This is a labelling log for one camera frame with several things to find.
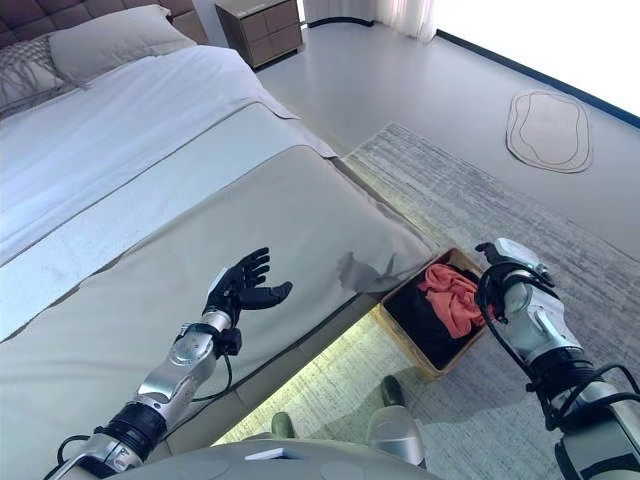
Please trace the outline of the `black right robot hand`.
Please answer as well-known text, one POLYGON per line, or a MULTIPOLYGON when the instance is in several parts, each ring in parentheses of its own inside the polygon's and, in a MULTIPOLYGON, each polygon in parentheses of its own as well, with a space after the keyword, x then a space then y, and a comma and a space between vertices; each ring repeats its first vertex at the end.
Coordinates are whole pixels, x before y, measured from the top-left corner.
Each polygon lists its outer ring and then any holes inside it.
POLYGON ((519 265, 522 269, 527 267, 534 272, 534 275, 549 286, 554 286, 555 282, 549 273, 548 266, 528 247, 500 237, 494 242, 483 242, 475 246, 475 250, 482 253, 491 265, 512 263, 519 265))

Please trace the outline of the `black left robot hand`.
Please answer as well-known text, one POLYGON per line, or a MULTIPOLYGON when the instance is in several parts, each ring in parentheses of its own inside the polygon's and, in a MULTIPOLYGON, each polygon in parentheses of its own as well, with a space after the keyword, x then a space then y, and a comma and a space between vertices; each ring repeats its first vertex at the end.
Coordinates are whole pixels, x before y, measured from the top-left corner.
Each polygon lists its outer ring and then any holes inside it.
POLYGON ((293 283, 266 286, 270 271, 269 248, 263 247, 228 267, 210 288, 202 314, 221 311, 235 325, 242 311, 275 307, 291 293, 293 283))

